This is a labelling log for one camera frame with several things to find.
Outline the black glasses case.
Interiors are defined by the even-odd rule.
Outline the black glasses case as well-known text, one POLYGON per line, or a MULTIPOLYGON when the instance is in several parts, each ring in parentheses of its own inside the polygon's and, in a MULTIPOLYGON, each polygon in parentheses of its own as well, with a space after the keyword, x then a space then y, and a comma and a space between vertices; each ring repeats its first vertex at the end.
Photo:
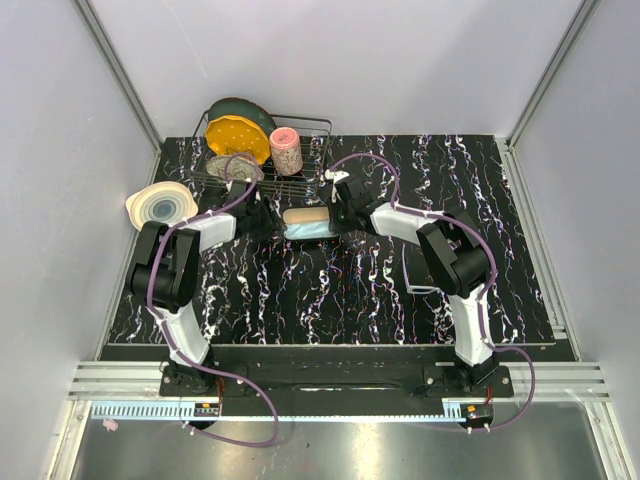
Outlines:
POLYGON ((326 206, 290 208, 283 212, 282 220, 284 230, 288 224, 328 221, 330 224, 329 209, 326 206))

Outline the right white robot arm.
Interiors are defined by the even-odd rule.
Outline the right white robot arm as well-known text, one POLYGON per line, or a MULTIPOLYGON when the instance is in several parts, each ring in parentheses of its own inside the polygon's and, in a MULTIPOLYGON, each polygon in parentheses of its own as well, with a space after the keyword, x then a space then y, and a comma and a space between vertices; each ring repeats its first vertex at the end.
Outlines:
POLYGON ((496 265, 486 241, 467 212, 457 208, 428 212, 375 199, 361 180, 344 171, 327 171, 330 229, 393 237, 421 248, 434 286, 446 294, 455 330, 457 390, 476 396, 497 368, 489 329, 486 294, 496 265))

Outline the white frame sunglasses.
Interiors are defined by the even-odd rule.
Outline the white frame sunglasses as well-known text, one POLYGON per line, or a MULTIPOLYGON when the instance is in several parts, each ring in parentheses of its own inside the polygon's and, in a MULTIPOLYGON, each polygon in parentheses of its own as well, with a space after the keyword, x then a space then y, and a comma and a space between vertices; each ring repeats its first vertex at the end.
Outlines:
POLYGON ((426 260, 415 245, 402 249, 402 273, 408 294, 426 295, 437 290, 430 276, 426 260))

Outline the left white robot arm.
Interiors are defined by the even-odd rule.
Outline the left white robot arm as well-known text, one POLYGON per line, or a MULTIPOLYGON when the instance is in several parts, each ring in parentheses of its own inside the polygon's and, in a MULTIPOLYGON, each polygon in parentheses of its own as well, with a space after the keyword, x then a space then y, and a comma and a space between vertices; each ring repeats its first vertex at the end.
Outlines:
POLYGON ((164 374, 171 385, 203 396, 222 376, 207 364, 210 346, 193 307, 201 254, 243 235, 269 237, 276 226, 258 185, 238 180, 228 184, 218 208, 142 223, 125 286, 145 304, 167 342, 164 374))

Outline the light blue cleaning cloth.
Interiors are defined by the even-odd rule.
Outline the light blue cleaning cloth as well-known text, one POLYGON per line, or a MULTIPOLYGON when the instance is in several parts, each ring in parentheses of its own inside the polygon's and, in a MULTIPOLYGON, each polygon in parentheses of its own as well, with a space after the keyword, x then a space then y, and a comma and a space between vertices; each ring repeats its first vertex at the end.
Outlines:
POLYGON ((288 224, 284 230, 284 237, 291 241, 317 240, 334 236, 328 221, 288 224))

